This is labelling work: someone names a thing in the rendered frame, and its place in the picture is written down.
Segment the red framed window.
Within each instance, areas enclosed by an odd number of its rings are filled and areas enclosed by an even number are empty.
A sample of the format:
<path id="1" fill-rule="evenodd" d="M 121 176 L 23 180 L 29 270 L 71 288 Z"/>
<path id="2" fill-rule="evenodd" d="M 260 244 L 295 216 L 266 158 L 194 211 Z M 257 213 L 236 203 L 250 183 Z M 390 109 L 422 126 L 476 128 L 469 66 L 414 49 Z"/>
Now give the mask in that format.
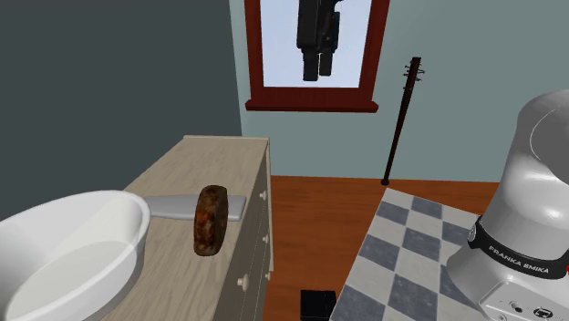
<path id="1" fill-rule="evenodd" d="M 244 0 L 251 98 L 249 111 L 368 112 L 372 101 L 390 0 L 371 0 L 367 38 L 357 88 L 270 88 L 263 84 L 260 0 Z"/>

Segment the checkered robot stand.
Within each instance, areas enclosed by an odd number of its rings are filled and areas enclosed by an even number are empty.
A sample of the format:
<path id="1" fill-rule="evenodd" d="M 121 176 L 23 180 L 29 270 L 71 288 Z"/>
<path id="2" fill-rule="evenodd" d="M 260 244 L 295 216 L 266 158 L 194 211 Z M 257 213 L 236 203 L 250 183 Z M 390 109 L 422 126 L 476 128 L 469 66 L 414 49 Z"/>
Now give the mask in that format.
<path id="1" fill-rule="evenodd" d="M 476 219 L 385 190 L 330 321 L 486 321 L 446 268 Z"/>

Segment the dark brown spiked bat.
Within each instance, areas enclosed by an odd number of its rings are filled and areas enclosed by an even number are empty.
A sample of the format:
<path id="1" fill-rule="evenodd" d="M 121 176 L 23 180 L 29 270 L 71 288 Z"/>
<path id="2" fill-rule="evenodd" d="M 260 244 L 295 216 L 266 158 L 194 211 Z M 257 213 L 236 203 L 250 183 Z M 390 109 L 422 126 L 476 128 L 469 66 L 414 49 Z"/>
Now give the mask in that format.
<path id="1" fill-rule="evenodd" d="M 402 94 L 402 98 L 401 98 L 401 102 L 400 102 L 400 109 L 398 112 L 397 124 L 396 124 L 396 128 L 394 130 L 394 136 L 393 136 L 393 140 L 392 140 L 389 155 L 388 155 L 387 165 L 385 168 L 384 176 L 381 180 L 381 184 L 383 186 L 389 185 L 389 175 L 390 175 L 391 170 L 392 170 L 393 161 L 395 159 L 395 155 L 396 155 L 396 151 L 397 151 L 397 147 L 398 147 L 398 141 L 399 141 L 400 134 L 401 134 L 401 131 L 402 131 L 403 126 L 404 126 L 405 118 L 407 116 L 407 112 L 409 109 L 409 103 L 411 101 L 413 89 L 415 87 L 415 84 L 418 81 L 420 81 L 419 75 L 425 73 L 425 71 L 423 69 L 421 69 L 420 66 L 421 66 L 421 57 L 413 57 L 410 60 L 409 65 L 406 66 L 406 73 L 404 74 L 404 76 L 406 77 L 406 83 L 405 83 L 405 86 L 403 87 L 403 94 Z"/>

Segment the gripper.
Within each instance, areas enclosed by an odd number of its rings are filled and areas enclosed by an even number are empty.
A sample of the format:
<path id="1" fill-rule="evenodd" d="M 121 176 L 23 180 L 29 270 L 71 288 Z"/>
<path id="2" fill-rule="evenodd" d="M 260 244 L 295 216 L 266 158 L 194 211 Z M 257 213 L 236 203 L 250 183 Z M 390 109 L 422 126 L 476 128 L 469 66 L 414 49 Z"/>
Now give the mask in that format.
<path id="1" fill-rule="evenodd" d="M 336 4 L 341 1 L 299 0 L 296 46 L 303 52 L 303 81 L 332 74 L 340 25 Z"/>

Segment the black box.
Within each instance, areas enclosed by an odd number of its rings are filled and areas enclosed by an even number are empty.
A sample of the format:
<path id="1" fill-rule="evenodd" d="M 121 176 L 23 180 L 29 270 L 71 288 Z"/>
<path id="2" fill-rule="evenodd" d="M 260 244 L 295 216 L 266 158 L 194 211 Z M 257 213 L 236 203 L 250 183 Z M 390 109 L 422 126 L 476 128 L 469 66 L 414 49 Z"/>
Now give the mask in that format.
<path id="1" fill-rule="evenodd" d="M 334 290 L 300 291 L 300 321 L 329 321 L 336 305 Z"/>

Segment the brown round disc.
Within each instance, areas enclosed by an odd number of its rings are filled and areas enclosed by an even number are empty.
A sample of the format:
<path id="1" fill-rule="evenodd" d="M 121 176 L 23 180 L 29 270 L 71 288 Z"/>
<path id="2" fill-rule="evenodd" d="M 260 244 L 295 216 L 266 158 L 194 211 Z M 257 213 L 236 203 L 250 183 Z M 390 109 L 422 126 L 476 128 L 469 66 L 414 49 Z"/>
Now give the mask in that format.
<path id="1" fill-rule="evenodd" d="M 229 214 L 227 189 L 209 185 L 202 189 L 195 208 L 193 249 L 199 256 L 219 253 L 226 234 Z"/>

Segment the light wooden chest of drawers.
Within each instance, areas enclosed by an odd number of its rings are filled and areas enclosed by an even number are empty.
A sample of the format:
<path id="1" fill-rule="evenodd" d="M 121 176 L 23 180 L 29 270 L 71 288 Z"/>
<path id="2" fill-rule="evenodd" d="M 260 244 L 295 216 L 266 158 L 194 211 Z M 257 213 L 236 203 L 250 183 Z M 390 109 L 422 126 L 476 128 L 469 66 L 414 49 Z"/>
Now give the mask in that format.
<path id="1" fill-rule="evenodd" d="M 220 252 L 197 255 L 189 221 L 151 219 L 140 278 L 101 321 L 263 321 L 274 270 L 267 138 L 186 136 L 127 189 L 197 194 L 212 184 L 247 199 Z"/>

